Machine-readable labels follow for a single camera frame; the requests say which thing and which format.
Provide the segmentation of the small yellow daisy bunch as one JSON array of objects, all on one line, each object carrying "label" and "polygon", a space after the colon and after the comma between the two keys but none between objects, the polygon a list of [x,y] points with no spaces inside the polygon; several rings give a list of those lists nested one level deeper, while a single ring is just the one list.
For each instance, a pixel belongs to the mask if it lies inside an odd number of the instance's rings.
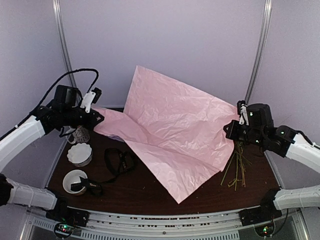
[{"label": "small yellow daisy bunch", "polygon": [[[250,167],[252,163],[244,156],[244,146],[245,145],[242,142],[234,142],[234,149],[223,170],[223,177],[220,181],[220,186],[223,186],[224,183],[226,183],[227,187],[233,188],[234,191],[236,191],[239,187],[247,187],[246,165]],[[235,165],[234,178],[230,181],[226,181],[227,174],[232,164]]]}]

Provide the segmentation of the purple pink wrapping paper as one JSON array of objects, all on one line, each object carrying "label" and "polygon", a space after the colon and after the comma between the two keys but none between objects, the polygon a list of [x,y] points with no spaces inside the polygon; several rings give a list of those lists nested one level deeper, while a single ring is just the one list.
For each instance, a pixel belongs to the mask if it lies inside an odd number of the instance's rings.
[{"label": "purple pink wrapping paper", "polygon": [[235,106],[137,66],[123,112],[99,107],[94,131],[122,139],[177,203],[222,172],[234,150],[224,126]]}]

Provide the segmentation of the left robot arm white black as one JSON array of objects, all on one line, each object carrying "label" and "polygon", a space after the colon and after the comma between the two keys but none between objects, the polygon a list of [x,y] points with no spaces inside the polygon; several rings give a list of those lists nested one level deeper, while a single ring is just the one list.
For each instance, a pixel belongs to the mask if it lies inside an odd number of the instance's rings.
[{"label": "left robot arm white black", "polygon": [[[79,93],[77,88],[59,85],[53,100],[47,105],[37,106],[21,125],[3,137],[0,140],[0,169],[4,170],[17,155],[53,130],[62,131],[64,127],[79,126],[93,130],[101,123],[104,117],[92,109],[92,105],[98,101],[102,91],[98,88],[90,90],[76,104]],[[69,221],[72,218],[71,209],[57,201],[56,195],[47,189],[16,182],[3,174],[0,176],[2,206],[16,204],[43,208],[51,210],[61,222]]]}]

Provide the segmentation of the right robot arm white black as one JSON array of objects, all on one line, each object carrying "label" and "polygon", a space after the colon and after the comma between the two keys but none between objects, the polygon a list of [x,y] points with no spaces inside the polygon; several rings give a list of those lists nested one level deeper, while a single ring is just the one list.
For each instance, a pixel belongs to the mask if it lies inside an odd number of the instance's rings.
[{"label": "right robot arm white black", "polygon": [[[274,126],[269,105],[247,105],[237,102],[239,120],[232,120],[223,130],[227,139],[245,145],[258,146],[282,158],[297,161],[310,169],[320,171],[320,147],[301,131],[287,125]],[[276,210],[320,206],[319,185],[297,189],[270,190],[256,210],[259,220],[268,220]]]}]

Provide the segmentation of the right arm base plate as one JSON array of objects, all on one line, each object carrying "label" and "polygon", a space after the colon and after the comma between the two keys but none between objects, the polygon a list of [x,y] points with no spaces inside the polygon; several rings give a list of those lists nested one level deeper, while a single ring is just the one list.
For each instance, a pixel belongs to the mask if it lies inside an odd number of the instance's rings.
[{"label": "right arm base plate", "polygon": [[255,208],[246,208],[239,212],[239,218],[242,226],[249,226],[268,222],[282,216],[281,210],[269,209],[258,206]]}]

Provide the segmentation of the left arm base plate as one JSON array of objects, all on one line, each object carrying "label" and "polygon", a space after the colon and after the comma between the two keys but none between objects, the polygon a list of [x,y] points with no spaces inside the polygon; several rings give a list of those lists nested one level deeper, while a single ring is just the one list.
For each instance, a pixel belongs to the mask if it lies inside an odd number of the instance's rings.
[{"label": "left arm base plate", "polygon": [[57,210],[48,210],[45,217],[61,222],[74,227],[86,227],[89,220],[90,213],[85,210],[75,208],[67,208],[65,212],[58,212]]}]

